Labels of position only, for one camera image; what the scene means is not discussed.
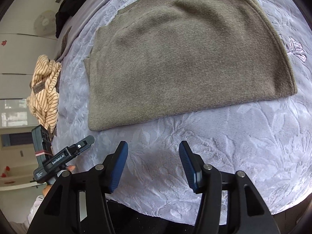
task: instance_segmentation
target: white wall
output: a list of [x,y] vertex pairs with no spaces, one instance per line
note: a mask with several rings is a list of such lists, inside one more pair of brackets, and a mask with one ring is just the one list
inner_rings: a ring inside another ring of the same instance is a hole
[[34,22],[36,18],[47,10],[55,13],[61,3],[55,0],[14,0],[0,21],[0,34],[20,33],[35,35]]
[[45,185],[0,191],[0,209],[9,222],[23,223]]
[[38,167],[33,144],[25,145],[22,149],[2,149],[0,151],[0,156],[4,165],[9,166],[10,168],[29,165],[36,165]]
[[[4,40],[6,44],[0,46],[0,74],[33,75],[40,55],[45,54],[49,59],[54,59],[56,40],[22,34],[0,34],[0,42]],[[30,90],[29,81],[25,87]]]

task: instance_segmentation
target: cabinet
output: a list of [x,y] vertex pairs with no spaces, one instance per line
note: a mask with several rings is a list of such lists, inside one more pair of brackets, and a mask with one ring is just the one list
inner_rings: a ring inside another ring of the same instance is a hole
[[31,75],[0,74],[0,99],[27,98],[31,80]]
[[38,185],[33,182],[33,171],[38,168],[33,144],[8,146],[3,140],[3,135],[31,132],[34,127],[0,128],[0,175],[5,174],[0,177],[0,191]]

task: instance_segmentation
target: finger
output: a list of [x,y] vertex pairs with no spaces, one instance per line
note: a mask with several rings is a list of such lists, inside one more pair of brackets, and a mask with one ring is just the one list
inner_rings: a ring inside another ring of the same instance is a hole
[[75,168],[76,168],[76,166],[74,166],[74,165],[69,165],[66,167],[66,169],[69,170],[70,172],[72,172]]
[[47,185],[46,188],[44,188],[42,190],[42,194],[43,194],[44,197],[46,197],[46,195],[50,191],[51,187],[52,187],[51,185]]

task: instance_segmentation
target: white sleeve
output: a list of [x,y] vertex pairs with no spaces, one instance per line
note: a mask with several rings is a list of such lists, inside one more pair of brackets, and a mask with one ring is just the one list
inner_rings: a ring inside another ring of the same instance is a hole
[[26,228],[29,228],[29,225],[31,224],[39,206],[41,205],[41,202],[43,201],[44,197],[42,195],[39,195],[34,203],[34,205],[32,206],[32,208],[30,209],[30,213],[27,216],[26,221],[24,222]]

